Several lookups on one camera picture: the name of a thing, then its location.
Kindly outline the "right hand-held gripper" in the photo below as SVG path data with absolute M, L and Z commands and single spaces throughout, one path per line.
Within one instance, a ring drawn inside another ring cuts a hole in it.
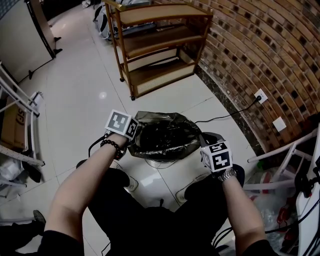
M 220 172 L 233 166 L 230 144 L 220 134 L 202 132 L 199 135 L 199 141 L 201 161 L 212 173 Z

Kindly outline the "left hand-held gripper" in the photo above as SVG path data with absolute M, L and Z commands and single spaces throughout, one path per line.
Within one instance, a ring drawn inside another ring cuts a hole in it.
M 125 147 L 130 147 L 136 141 L 139 122 L 131 115 L 113 109 L 105 124 L 106 139 L 118 140 L 126 138 Z

